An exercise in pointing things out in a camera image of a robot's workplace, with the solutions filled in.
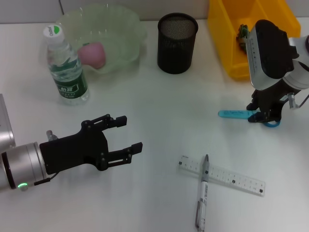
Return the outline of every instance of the pink fruit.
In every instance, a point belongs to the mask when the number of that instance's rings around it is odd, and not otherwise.
[[[77,54],[82,64],[89,65],[95,69],[102,68],[105,65],[105,51],[100,42],[91,43],[81,47]]]

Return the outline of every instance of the cable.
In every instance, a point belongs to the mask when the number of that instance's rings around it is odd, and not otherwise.
[[[309,94],[308,94],[308,96],[303,100],[303,102],[299,105],[299,108],[303,106],[303,104],[308,100],[308,98],[309,98]]]
[[[34,182],[34,186],[37,186],[37,185],[40,185],[40,184],[44,184],[46,182],[50,182],[56,175],[58,175],[58,173],[55,173],[52,177],[49,177],[49,178],[46,178],[44,180],[40,180],[40,181],[37,181],[37,182]]]
[[[271,124],[269,122],[265,122],[263,123],[265,126],[269,127],[269,128],[274,128],[274,127],[277,127],[278,125],[280,125],[280,121],[279,122],[276,122],[276,124]]]
[[[52,180],[56,175],[58,175],[58,173],[56,173],[55,175],[53,175],[50,180]]]
[[[64,11],[63,11],[61,0],[59,0],[58,2],[59,2],[59,5],[60,5],[61,13],[62,13],[62,15],[64,15]]]

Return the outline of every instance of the mesh pen holder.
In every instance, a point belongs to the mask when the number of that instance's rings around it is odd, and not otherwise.
[[[158,66],[170,74],[180,74],[191,66],[198,25],[187,14],[171,13],[158,23]]]

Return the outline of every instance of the green indicator light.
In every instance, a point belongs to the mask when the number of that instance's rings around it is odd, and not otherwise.
[[[22,184],[18,185],[17,187],[20,188],[20,187],[27,186],[27,185],[28,185],[27,183],[22,183]]]

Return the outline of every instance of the blue tool handle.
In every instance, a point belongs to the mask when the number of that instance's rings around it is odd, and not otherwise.
[[[239,118],[248,119],[250,116],[254,115],[257,111],[253,110],[220,110],[218,116],[226,118]]]

